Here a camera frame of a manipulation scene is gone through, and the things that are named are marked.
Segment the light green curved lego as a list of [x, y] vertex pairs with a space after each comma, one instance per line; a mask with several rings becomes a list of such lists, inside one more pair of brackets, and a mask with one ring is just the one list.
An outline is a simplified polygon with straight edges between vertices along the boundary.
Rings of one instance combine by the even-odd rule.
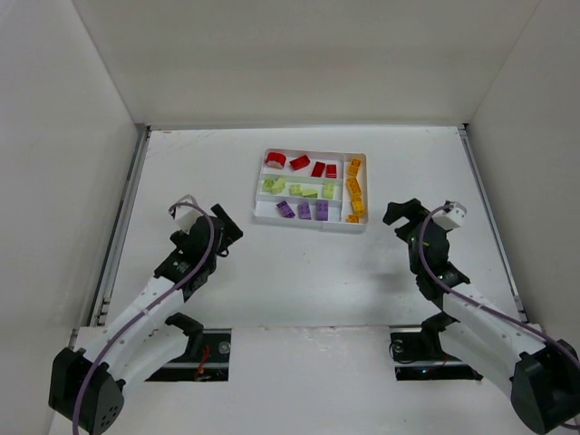
[[277, 179], [272, 185], [271, 192], [274, 195], [280, 194], [285, 189], [286, 181], [283, 178]]
[[262, 185], [262, 190], [264, 192], [271, 192], [274, 184], [275, 184], [275, 181], [273, 179], [265, 179], [263, 182], [263, 185]]

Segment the purple patterned lego brick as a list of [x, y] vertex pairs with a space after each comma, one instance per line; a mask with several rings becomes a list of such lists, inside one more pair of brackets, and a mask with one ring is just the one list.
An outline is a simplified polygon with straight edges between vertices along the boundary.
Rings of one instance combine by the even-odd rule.
[[295, 217], [294, 211], [291, 209], [290, 205], [285, 200], [277, 203], [276, 208], [277, 208], [277, 210], [280, 213], [280, 216], [282, 218], [294, 218]]

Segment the purple tan lego piece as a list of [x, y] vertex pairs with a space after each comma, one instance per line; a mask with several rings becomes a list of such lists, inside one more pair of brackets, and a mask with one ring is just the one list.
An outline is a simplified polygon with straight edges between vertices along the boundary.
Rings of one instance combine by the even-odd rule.
[[310, 205], [307, 202], [301, 202], [297, 206], [298, 217], [302, 220], [311, 220], [312, 214]]

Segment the light green square lego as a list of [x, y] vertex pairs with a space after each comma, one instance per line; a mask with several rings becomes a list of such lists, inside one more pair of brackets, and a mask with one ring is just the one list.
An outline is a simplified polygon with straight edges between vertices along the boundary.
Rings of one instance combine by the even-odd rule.
[[303, 190], [300, 184], [292, 184], [289, 189], [289, 193], [292, 197], [302, 197]]

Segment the red rounded lego brick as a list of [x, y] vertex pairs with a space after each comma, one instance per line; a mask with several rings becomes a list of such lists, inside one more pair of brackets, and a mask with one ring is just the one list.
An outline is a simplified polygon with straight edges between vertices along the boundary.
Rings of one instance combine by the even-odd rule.
[[286, 164], [286, 155], [280, 152], [268, 152], [265, 158], [265, 165], [269, 168], [283, 169]]

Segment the light green wedge lego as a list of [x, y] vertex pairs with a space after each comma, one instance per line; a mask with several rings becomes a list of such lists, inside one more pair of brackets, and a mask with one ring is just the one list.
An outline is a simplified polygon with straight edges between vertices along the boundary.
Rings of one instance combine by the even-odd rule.
[[315, 188], [307, 188], [302, 191], [304, 198], [318, 198], [318, 190]]

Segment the dark red lego brick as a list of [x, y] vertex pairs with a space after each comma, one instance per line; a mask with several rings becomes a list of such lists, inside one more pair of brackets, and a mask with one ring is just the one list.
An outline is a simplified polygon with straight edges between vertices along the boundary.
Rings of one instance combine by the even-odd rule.
[[300, 169], [304, 169], [306, 167], [308, 167], [311, 163], [311, 160], [309, 159], [309, 157], [307, 155], [302, 155], [299, 156], [295, 159], [292, 159], [289, 164], [290, 167], [292, 168], [292, 170], [294, 171], [298, 171]]

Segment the small red lego brick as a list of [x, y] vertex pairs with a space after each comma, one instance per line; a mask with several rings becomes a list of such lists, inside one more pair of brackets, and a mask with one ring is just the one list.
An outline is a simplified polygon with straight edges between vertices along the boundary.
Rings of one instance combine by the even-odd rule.
[[335, 164], [327, 164], [325, 167], [325, 176], [329, 179], [336, 179], [337, 166]]

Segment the yellow striped lego brick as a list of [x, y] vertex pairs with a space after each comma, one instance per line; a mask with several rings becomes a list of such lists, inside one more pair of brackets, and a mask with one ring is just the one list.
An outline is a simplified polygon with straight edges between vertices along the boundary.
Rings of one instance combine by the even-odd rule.
[[351, 205], [353, 213], [357, 217], [365, 217], [367, 215], [366, 206], [362, 197], [351, 198]]

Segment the orange patterned lego piece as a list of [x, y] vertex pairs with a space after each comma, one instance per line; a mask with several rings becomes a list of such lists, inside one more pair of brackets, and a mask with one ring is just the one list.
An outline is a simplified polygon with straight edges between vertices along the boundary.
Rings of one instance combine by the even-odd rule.
[[352, 158], [347, 169], [348, 176], [356, 178], [358, 176], [362, 164], [363, 161], [361, 159]]

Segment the purple rounded lego piece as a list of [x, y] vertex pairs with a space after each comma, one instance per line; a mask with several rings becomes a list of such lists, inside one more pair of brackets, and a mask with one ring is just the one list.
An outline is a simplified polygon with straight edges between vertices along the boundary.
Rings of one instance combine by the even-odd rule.
[[318, 200], [316, 202], [315, 218], [318, 221], [327, 221], [329, 218], [329, 202], [327, 200]]

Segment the light green lego piece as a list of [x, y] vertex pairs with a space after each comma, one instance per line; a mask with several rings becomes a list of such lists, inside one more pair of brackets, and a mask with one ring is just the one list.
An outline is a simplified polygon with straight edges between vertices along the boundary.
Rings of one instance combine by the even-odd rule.
[[322, 198], [326, 200], [333, 200], [335, 188], [336, 186], [334, 183], [332, 182], [325, 183], [322, 190]]

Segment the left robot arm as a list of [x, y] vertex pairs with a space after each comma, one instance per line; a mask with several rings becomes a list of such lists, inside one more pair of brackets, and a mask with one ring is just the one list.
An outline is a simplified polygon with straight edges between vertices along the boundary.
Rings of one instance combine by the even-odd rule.
[[219, 204], [205, 211], [182, 199], [169, 213], [181, 220], [170, 237], [174, 249], [144, 288], [98, 336], [53, 359], [48, 404], [74, 434], [103, 434], [134, 386], [202, 343], [203, 325], [182, 309], [243, 232]]

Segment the white divided tray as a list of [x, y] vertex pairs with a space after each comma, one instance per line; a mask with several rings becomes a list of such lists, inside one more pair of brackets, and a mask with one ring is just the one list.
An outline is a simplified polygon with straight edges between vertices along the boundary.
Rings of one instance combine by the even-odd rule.
[[366, 156], [265, 150], [253, 215], [268, 225], [364, 232], [369, 223]]

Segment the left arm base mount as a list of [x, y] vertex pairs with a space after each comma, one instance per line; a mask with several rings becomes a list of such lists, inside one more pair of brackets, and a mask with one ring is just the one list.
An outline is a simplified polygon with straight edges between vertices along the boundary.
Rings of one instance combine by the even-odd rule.
[[200, 322], [177, 313], [167, 321], [188, 338], [182, 355], [166, 362], [147, 382], [227, 382], [232, 330], [207, 329]]

